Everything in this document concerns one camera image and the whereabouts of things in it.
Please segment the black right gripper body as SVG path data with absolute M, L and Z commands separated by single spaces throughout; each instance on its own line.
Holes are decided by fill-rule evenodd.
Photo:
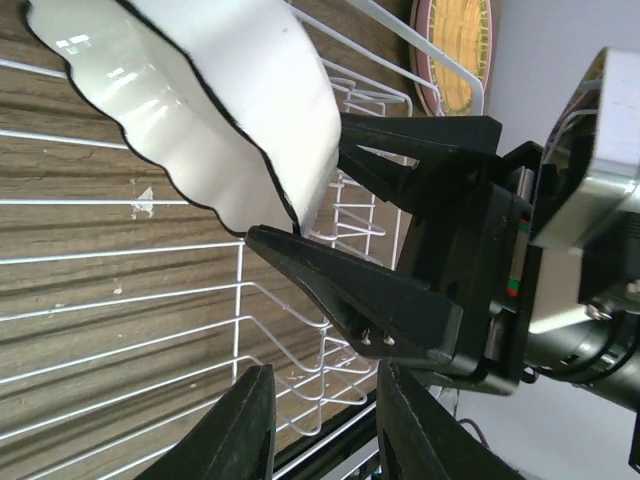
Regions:
M 441 361 L 410 362 L 426 385 L 511 394 L 521 379 L 532 260 L 528 246 L 531 189 L 542 155 L 527 141 L 480 171 L 457 192 L 437 198 L 412 219 L 399 269 L 458 305 Z

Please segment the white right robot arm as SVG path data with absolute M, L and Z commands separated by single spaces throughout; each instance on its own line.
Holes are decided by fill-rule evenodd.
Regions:
M 488 116 L 342 115 L 339 168 L 411 217 L 388 269 L 267 226 L 248 246 L 360 355 L 421 383 L 511 394 L 526 369 L 639 406 L 639 210 L 591 185 L 596 122 L 557 163 L 497 154 Z

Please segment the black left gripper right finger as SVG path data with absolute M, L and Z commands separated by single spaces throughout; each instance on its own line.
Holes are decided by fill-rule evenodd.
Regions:
M 520 479 L 467 432 L 410 371 L 377 370 L 377 437 L 384 479 Z

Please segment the white wire dish rack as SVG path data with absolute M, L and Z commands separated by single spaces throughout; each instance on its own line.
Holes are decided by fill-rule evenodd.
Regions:
M 1 475 L 131 479 L 249 367 L 276 447 L 362 405 L 375 367 L 189 205 L 1 5 Z

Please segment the white scalloped bowl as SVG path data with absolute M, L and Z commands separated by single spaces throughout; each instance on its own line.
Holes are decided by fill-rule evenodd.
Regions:
M 227 231 L 310 232 L 341 120 L 286 2 L 31 1 L 25 20 L 132 151 Z

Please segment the black aluminium frame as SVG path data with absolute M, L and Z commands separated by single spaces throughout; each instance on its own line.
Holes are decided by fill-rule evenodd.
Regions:
M 274 461 L 273 479 L 322 479 L 346 462 L 353 471 L 364 464 L 368 470 L 357 473 L 364 479 L 371 473 L 371 457 L 377 455 L 376 395 L 372 393 L 362 405 L 349 406 L 322 423 L 313 437 L 295 441 L 278 453 Z

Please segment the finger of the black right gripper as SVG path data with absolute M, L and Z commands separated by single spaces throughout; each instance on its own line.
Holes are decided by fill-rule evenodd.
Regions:
M 338 168 L 380 200 L 420 215 L 490 181 L 501 132 L 490 116 L 342 113 Z
M 268 226 L 246 244 L 300 288 L 368 358 L 450 361 L 463 310 L 405 274 Z

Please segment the yellow woven bamboo tray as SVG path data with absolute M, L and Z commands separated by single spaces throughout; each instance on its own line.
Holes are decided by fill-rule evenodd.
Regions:
M 429 11 L 429 41 L 477 77 L 486 88 L 493 50 L 493 17 L 487 0 L 433 1 Z M 441 95 L 445 115 L 468 115 L 472 109 L 469 83 L 441 63 L 429 60 L 432 83 Z

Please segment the pink plate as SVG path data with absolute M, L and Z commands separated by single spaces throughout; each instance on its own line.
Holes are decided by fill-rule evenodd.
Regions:
M 429 11 L 430 6 L 433 1 L 415 1 L 412 6 L 411 12 L 411 27 L 418 32 L 420 35 L 425 37 L 428 41 L 428 24 L 429 24 Z M 411 46 L 410 50 L 410 62 L 411 62 L 411 70 L 412 72 L 423 79 L 428 83 L 432 83 L 432 77 L 429 68 L 429 60 L 432 59 L 436 61 L 431 56 L 425 54 L 422 51 L 415 49 L 415 47 Z M 425 85 L 417 83 L 415 85 L 416 92 L 421 101 L 423 109 L 433 115 L 441 113 L 441 95 L 437 86 L 434 85 L 433 88 L 429 88 Z

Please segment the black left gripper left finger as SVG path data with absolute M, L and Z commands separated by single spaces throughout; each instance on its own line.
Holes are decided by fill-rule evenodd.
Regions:
M 196 426 L 139 480 L 270 479 L 275 455 L 273 367 L 249 367 Z

